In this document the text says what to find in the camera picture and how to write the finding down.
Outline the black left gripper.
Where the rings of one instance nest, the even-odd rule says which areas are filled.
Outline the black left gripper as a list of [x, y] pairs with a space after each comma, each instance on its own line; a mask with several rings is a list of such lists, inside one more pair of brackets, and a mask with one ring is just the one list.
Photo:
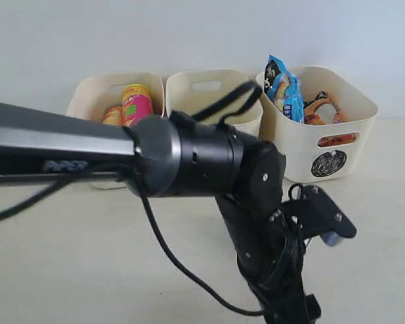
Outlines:
[[261, 215], [227, 196], [216, 197], [237, 265], [266, 323], [316, 323], [321, 307], [303, 288], [304, 240], [281, 207]]

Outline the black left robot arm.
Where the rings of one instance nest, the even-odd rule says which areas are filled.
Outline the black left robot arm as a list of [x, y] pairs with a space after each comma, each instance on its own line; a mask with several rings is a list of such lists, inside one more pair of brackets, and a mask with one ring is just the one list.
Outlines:
[[217, 293], [169, 249], [149, 198], [212, 196], [227, 227], [237, 265], [267, 323], [315, 323], [321, 308], [304, 291], [303, 222], [283, 202], [285, 157], [270, 143], [201, 114], [147, 117], [131, 127], [98, 124], [0, 103], [0, 185], [45, 188], [0, 211], [0, 222], [67, 185], [118, 180], [142, 200], [156, 239], [189, 279]]

